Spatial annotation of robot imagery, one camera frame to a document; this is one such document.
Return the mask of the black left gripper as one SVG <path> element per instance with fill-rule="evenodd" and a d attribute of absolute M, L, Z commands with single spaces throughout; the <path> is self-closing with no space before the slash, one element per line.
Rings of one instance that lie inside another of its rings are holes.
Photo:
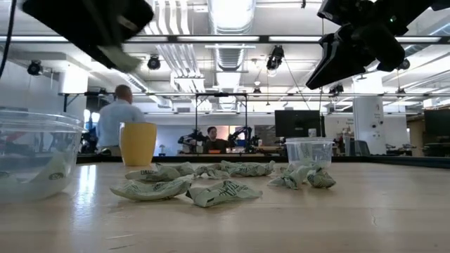
<path fill-rule="evenodd" d="M 154 17 L 145 0 L 26 0 L 22 11 L 108 69 L 117 66 L 98 46 L 121 47 Z"/>

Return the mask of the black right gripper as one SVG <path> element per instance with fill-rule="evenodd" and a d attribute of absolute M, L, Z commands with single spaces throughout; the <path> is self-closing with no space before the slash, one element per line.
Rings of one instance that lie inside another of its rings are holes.
<path fill-rule="evenodd" d="M 401 19 L 388 1 L 323 1 L 318 17 L 340 28 L 319 40 L 322 59 L 305 84 L 309 89 L 364 73 L 374 60 L 382 71 L 404 62 L 405 51 L 395 38 Z"/>

